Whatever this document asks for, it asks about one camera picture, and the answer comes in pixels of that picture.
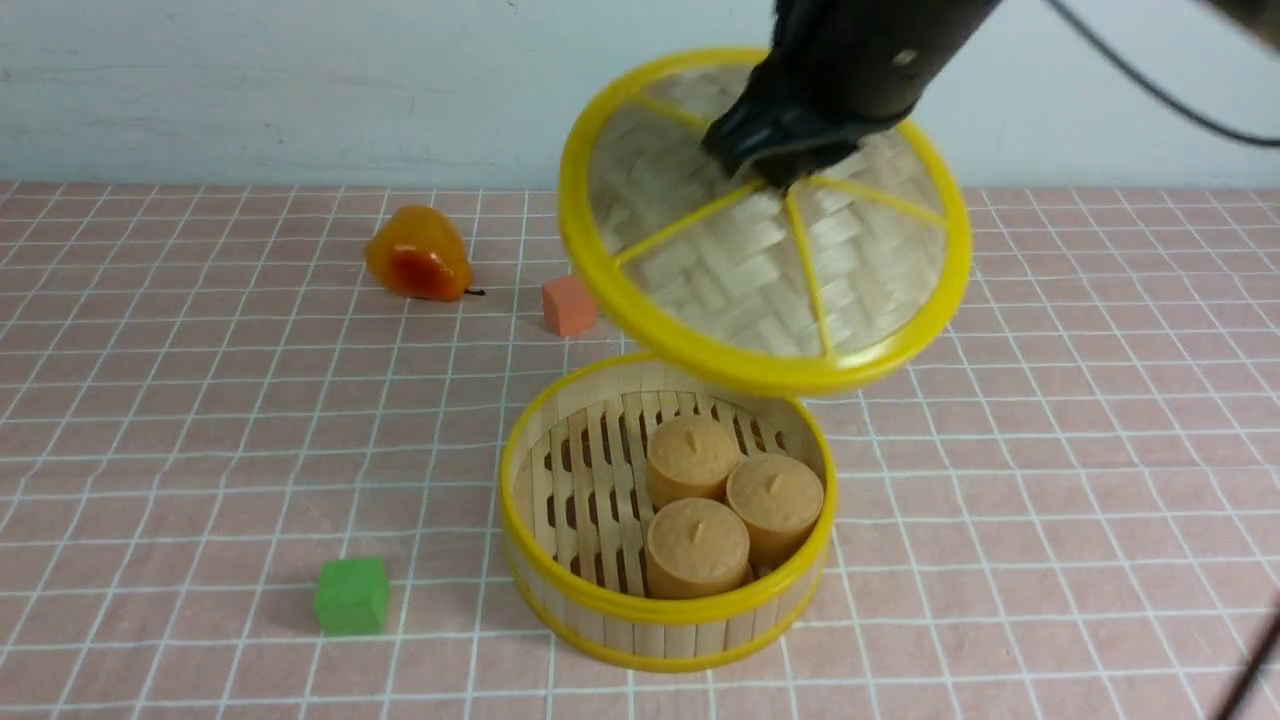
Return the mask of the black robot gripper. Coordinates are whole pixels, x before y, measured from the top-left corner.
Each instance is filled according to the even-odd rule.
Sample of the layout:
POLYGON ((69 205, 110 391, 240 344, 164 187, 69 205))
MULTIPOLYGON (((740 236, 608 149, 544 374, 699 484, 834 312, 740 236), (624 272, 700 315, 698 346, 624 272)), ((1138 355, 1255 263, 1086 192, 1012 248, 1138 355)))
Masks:
POLYGON ((777 1, 771 50, 700 146, 782 193, 906 119, 997 1, 777 1))

